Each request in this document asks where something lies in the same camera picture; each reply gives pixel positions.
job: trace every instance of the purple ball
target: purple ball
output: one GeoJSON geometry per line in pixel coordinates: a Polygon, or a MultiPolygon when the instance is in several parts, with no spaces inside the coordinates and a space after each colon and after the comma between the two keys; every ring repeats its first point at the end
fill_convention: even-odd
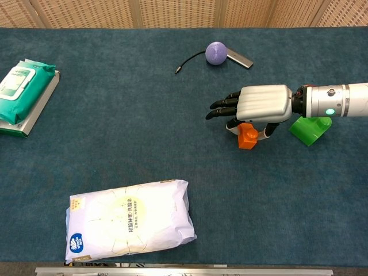
{"type": "Polygon", "coordinates": [[[228,56],[228,49],[221,42],[212,42],[206,49],[206,59],[212,65],[219,65],[228,56]]]}

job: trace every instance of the white plastic bag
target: white plastic bag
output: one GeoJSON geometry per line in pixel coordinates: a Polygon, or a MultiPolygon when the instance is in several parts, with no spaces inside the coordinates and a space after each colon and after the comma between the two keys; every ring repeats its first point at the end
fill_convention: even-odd
{"type": "Polygon", "coordinates": [[[164,250],[194,240],[187,186],[172,180],[72,195],[67,263],[164,250]]]}

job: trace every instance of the orange object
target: orange object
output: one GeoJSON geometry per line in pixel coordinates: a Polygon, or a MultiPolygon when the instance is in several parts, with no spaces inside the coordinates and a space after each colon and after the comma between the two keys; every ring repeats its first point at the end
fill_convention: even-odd
{"type": "Polygon", "coordinates": [[[239,148],[251,150],[257,143],[258,131],[252,124],[242,123],[237,126],[240,134],[237,136],[239,148]]]}

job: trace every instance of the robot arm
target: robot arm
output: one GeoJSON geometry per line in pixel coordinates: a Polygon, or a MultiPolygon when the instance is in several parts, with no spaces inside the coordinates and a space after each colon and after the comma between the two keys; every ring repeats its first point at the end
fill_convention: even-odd
{"type": "Polygon", "coordinates": [[[270,137],[280,122],[292,113],[303,117],[368,116],[368,83],[333,86],[301,86],[295,94],[285,85],[243,87],[225,99],[214,102],[206,119],[234,116],[226,128],[238,135],[243,122],[266,122],[258,140],[270,137]]]}

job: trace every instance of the green object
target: green object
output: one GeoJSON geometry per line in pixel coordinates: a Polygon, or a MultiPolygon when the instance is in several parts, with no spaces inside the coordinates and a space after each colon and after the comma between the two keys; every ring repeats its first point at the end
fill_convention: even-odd
{"type": "Polygon", "coordinates": [[[312,145],[323,133],[332,125],[329,117],[322,118],[303,118],[300,117],[290,128],[289,131],[297,136],[307,146],[312,145]]]}
{"type": "Polygon", "coordinates": [[[20,61],[0,83],[0,119],[17,124],[27,118],[55,76],[55,66],[20,61]]]}

